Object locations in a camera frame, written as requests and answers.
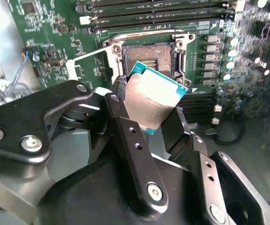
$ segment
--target screw hole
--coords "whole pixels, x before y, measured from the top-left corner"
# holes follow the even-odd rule
[[[89,118],[88,118],[88,123],[89,123],[90,125],[93,125],[93,124],[95,123],[95,117],[93,117],[93,116],[89,117]]]
[[[132,132],[132,133],[136,132],[136,130],[134,128],[132,128],[132,127],[130,127],[129,131]]]
[[[208,178],[211,180],[211,181],[214,181],[214,178],[208,174]]]
[[[136,149],[138,149],[138,150],[142,150],[142,149],[143,149],[142,146],[141,146],[139,143],[136,143],[136,144],[135,144],[135,147],[136,147]]]
[[[209,164],[208,162],[205,162],[205,164],[206,164],[209,168],[212,167],[211,164]]]

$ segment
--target chip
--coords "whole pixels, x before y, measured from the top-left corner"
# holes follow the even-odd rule
[[[35,14],[37,12],[34,2],[27,1],[22,3],[22,8],[25,14]]]

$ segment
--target green circuit board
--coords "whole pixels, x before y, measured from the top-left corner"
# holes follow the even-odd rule
[[[102,42],[121,33],[159,30],[159,26],[135,27],[125,29],[111,29],[106,32],[84,34],[84,26],[80,24],[80,15],[75,8],[77,1],[62,0],[11,0],[9,7],[16,22],[18,31],[27,47],[32,47],[40,56],[39,62],[32,61],[35,73],[43,88],[53,86],[68,79],[65,65],[56,68],[45,67],[44,62],[49,57],[52,60],[74,59],[82,54],[90,53],[102,47]],[[186,76],[192,80],[192,88],[198,91],[210,89],[209,85],[202,85],[200,78],[203,69],[203,54],[206,53],[205,35],[217,34],[226,27],[226,21],[219,19],[199,20],[198,22],[174,22],[174,29],[195,33],[197,38],[188,44],[186,54]],[[128,40],[124,45],[172,42],[170,35],[137,38]],[[76,63],[78,79],[90,88],[110,87],[111,70],[107,68],[106,55],[98,53],[92,57]]]
[[[119,75],[128,75],[133,54],[139,61],[177,80],[181,75],[181,60],[173,35],[193,34],[195,39],[182,51],[185,78],[191,82],[188,93],[211,93],[216,99],[217,90],[222,90],[224,94],[218,98],[223,98],[220,104],[231,117],[238,112],[234,106],[237,97],[246,98],[239,111],[244,110],[251,118],[269,110],[262,97],[269,79],[258,70],[259,64],[248,57],[256,55],[265,62],[270,48],[270,37],[259,38],[252,32],[257,21],[270,21],[270,13],[256,4],[245,0],[9,0],[8,5],[26,49],[35,55],[30,58],[42,88],[69,79],[68,60],[101,49],[105,47],[103,42],[121,34],[128,38],[122,44]],[[230,38],[237,38],[238,44],[231,46]],[[157,57],[152,57],[151,49],[157,52]],[[213,54],[215,59],[205,59],[206,55]],[[76,61],[75,79],[92,90],[110,88],[115,72],[108,57],[101,52]],[[211,105],[206,106],[213,108],[215,100],[209,101]]]

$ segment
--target ram slot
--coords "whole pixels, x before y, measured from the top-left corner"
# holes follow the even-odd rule
[[[83,10],[80,12],[82,13],[89,13],[92,15],[97,14],[112,14],[112,13],[144,13],[144,12],[151,12],[151,11],[169,11],[169,10],[175,10],[175,9],[182,9],[182,8],[191,8],[190,5],[198,6],[203,4],[225,4],[225,7],[228,5],[228,0],[209,0],[208,2],[202,2],[199,0],[196,1],[190,1],[190,0],[182,0],[182,1],[161,1],[163,3],[160,3],[160,1],[156,2],[148,2],[148,3],[135,3],[135,4],[129,4],[129,5],[117,5],[117,6],[108,6],[108,7],[93,7],[88,6],[84,4],[79,4],[79,7],[82,6]]]
[[[174,17],[183,15],[186,13],[186,10],[192,10],[192,9],[201,9],[201,8],[220,8],[222,7],[222,2],[213,2],[213,3],[205,3],[205,4],[191,4],[187,5],[185,7],[182,7],[181,9],[179,7],[176,7],[176,10],[167,11],[166,9],[156,9],[156,10],[150,10],[150,9],[144,9],[145,12],[139,13],[138,11],[134,12],[118,12],[117,14],[108,14],[108,13],[100,13],[95,14],[92,18],[92,22],[95,23],[112,23],[112,21],[120,20],[120,21],[129,21],[129,20],[142,20],[142,19],[148,19],[148,18],[159,18],[159,17]]]
[[[88,7],[92,7],[98,10],[104,10],[104,7],[117,7],[124,6],[131,7],[153,7],[153,6],[165,6],[167,4],[181,4],[189,2],[188,0],[107,0],[107,1],[95,1],[87,3]]]
[[[117,23],[105,23],[99,24],[91,28],[91,32],[100,32],[103,30],[110,29],[124,29],[132,28],[138,26],[159,26],[166,25],[173,27],[173,23],[188,23],[188,22],[198,22],[210,19],[224,19],[224,20],[233,20],[234,14],[230,13],[210,13],[210,14],[199,14],[199,15],[189,15],[187,17],[181,18],[157,18],[150,20],[139,20],[139,21],[130,21],[130,22],[117,22]]]
[[[210,122],[213,118],[215,106],[215,93],[187,94],[178,106],[183,108],[184,116],[188,123]]]

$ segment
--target black mechanical arm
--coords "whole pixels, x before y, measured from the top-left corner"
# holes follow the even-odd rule
[[[46,188],[35,206],[0,185],[0,209],[28,224],[270,225],[270,206],[228,155],[208,155],[179,108],[161,126],[171,154],[163,160],[117,94],[77,81],[0,106],[0,174],[40,176],[51,143],[76,128],[90,131],[89,165]]]

